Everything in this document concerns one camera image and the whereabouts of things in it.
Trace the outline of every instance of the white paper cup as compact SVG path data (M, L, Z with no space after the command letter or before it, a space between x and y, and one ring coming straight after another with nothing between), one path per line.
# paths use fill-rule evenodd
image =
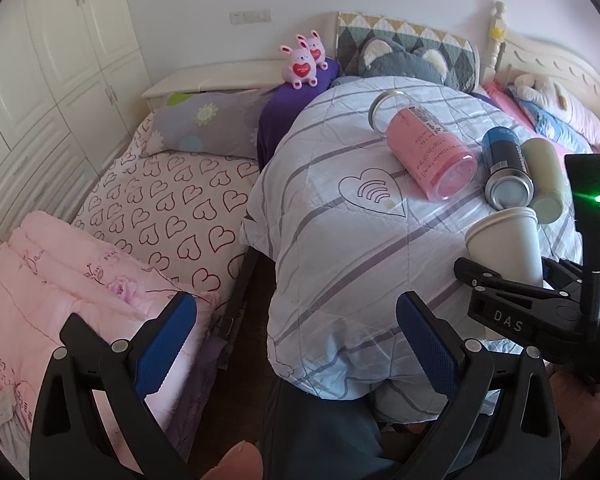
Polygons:
M464 243L474 262L504 280L542 286L538 217L533 209L513 207L493 213L469 228ZM487 339L503 337L487 329Z

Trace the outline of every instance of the gray stuffed animal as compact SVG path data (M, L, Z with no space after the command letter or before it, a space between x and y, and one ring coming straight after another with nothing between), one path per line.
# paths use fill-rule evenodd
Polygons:
M452 86L452 76L445 58L433 48L407 50L391 40L372 38L366 42L358 61L361 77L383 75L406 76L431 83Z

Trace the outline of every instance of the gray pillow with flower print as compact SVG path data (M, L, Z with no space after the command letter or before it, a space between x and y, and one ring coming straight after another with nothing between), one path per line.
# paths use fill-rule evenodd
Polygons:
M172 94L154 115L143 155L177 150L257 158L260 113L272 91Z

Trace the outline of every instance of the pink can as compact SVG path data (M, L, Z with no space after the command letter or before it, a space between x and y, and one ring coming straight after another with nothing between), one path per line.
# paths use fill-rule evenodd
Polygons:
M369 124L386 136L391 151L432 202L451 198L474 177L475 155L404 92L382 92L371 105Z

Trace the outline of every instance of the stuffed toy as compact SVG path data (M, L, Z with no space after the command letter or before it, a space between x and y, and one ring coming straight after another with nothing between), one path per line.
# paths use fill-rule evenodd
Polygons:
M327 62L325 61L326 53L324 51L322 40L320 39L320 34L318 34L315 30L312 30L311 37L309 39L305 38L301 34L298 34L296 36L296 40L304 41L309 46L309 51L314 57L316 66L321 70L327 70L328 66Z
M280 45L280 52L289 54L287 64L282 69L282 79L291 83L296 90L302 88L302 83L307 83L309 86L318 84L315 77L315 60L309 51L307 42L298 40L298 45L300 48L295 50L286 45Z
M438 85L450 81L445 59L437 50L420 48L407 52L401 44L379 38L367 41L360 52L358 74L362 77L414 77Z
M514 81L518 97L547 111L581 134L600 150L600 119L563 85L549 76L519 75Z

